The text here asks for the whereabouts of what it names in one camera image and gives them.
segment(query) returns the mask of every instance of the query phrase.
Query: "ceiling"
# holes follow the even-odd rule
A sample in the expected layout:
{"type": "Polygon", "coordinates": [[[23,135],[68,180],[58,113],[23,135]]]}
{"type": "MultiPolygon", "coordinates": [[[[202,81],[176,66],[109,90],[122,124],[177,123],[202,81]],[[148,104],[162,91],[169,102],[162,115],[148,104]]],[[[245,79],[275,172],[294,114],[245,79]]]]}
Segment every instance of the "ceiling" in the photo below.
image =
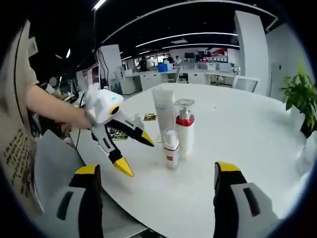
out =
{"type": "Polygon", "coordinates": [[[44,80],[88,67],[94,60],[92,50],[100,45],[119,44],[121,58],[139,53],[168,51],[171,41],[185,44],[215,43],[239,45],[231,35],[204,34],[139,44],[159,38],[199,32],[236,33],[236,10],[257,14],[264,29],[272,30],[283,22],[274,0],[106,0],[95,12],[98,0],[42,1],[30,18],[30,37],[35,36],[39,53],[30,57],[31,66],[44,80]],[[68,49],[72,52],[65,58],[68,49]]]}

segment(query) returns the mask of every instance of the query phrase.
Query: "green leaves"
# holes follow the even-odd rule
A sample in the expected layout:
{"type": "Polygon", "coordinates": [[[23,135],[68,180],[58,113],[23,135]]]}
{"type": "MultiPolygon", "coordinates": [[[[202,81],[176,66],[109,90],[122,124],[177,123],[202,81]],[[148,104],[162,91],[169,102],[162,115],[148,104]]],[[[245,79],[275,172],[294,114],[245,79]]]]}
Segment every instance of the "green leaves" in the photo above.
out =
{"type": "Polygon", "coordinates": [[[283,78],[285,87],[280,88],[284,91],[283,101],[286,103],[286,110],[294,105],[304,113],[308,128],[316,130],[317,91],[311,78],[304,73],[303,61],[298,59],[297,66],[297,75],[283,78]]]}

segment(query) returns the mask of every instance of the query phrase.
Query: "person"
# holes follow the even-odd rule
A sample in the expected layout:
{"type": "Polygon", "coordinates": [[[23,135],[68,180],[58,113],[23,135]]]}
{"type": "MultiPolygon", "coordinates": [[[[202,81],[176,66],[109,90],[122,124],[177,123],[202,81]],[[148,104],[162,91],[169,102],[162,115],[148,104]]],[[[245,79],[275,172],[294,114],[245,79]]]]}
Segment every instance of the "person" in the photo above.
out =
{"type": "Polygon", "coordinates": [[[151,59],[151,57],[150,57],[150,58],[148,58],[148,60],[147,60],[147,67],[149,68],[149,67],[153,67],[153,66],[155,66],[155,62],[154,62],[154,60],[151,59]]]}
{"type": "Polygon", "coordinates": [[[179,56],[176,56],[175,66],[180,66],[180,65],[182,65],[182,60],[179,58],[179,56]]]}
{"type": "Polygon", "coordinates": [[[142,57],[141,61],[139,62],[139,66],[141,67],[141,72],[148,71],[147,61],[145,60],[145,56],[142,57]]]}
{"type": "Polygon", "coordinates": [[[30,133],[28,109],[73,127],[92,127],[85,109],[69,106],[36,84],[28,59],[30,22],[15,35],[0,69],[0,167],[24,212],[41,214],[34,180],[36,144],[30,133]]]}
{"type": "Polygon", "coordinates": [[[168,56],[167,60],[168,60],[169,63],[174,63],[174,59],[170,55],[168,56]]]}

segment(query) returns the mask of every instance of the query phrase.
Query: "potted plant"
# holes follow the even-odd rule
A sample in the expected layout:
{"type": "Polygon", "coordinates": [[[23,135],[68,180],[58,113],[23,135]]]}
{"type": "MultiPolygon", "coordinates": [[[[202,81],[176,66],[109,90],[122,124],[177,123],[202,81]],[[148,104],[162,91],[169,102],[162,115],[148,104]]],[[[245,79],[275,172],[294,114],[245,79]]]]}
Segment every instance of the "potted plant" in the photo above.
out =
{"type": "Polygon", "coordinates": [[[304,123],[301,126],[301,132],[306,138],[310,137],[313,131],[317,130],[316,108],[317,91],[308,75],[303,71],[302,63],[298,61],[298,74],[293,78],[285,77],[284,102],[286,110],[296,107],[299,113],[305,115],[304,123]]]}

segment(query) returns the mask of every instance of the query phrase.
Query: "ceiling light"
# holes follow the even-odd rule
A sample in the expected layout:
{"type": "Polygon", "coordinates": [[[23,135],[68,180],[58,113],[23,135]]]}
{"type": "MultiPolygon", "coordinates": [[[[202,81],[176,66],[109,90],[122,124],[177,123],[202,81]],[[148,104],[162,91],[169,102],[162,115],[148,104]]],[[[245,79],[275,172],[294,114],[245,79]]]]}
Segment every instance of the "ceiling light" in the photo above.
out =
{"type": "Polygon", "coordinates": [[[139,55],[143,55],[143,54],[148,53],[148,52],[150,52],[150,51],[144,51],[142,53],[139,53],[139,55]]]}
{"type": "Polygon", "coordinates": [[[69,56],[70,56],[70,49],[68,49],[68,51],[67,51],[66,58],[68,58],[69,56]]]}
{"type": "Polygon", "coordinates": [[[161,40],[166,40],[166,39],[170,39],[170,38],[174,38],[174,37],[180,37],[180,36],[192,36],[192,35],[229,35],[229,36],[238,36],[238,34],[234,34],[234,33],[223,33],[223,32],[198,32],[198,33],[189,33],[189,34],[182,34],[182,35],[176,35],[176,36],[169,36],[169,37],[164,37],[164,38],[160,38],[160,39],[156,39],[153,41],[149,41],[140,45],[137,45],[136,47],[139,46],[143,46],[152,42],[156,42],[156,41],[161,41],[161,40]]]}
{"type": "Polygon", "coordinates": [[[121,61],[126,60],[126,59],[129,59],[129,58],[131,58],[131,57],[132,57],[132,56],[129,56],[129,57],[127,57],[127,58],[122,59],[121,61]]]}
{"type": "Polygon", "coordinates": [[[173,47],[180,47],[180,46],[201,46],[201,45],[207,45],[207,46],[231,46],[231,47],[238,47],[238,48],[240,48],[240,46],[228,45],[228,44],[200,43],[200,44],[185,44],[185,45],[178,45],[178,46],[168,46],[168,47],[163,47],[162,49],[173,48],[173,47]]]}
{"type": "Polygon", "coordinates": [[[99,7],[101,7],[102,4],[104,4],[104,2],[107,0],[99,0],[99,2],[94,6],[95,10],[98,10],[99,7]]]}

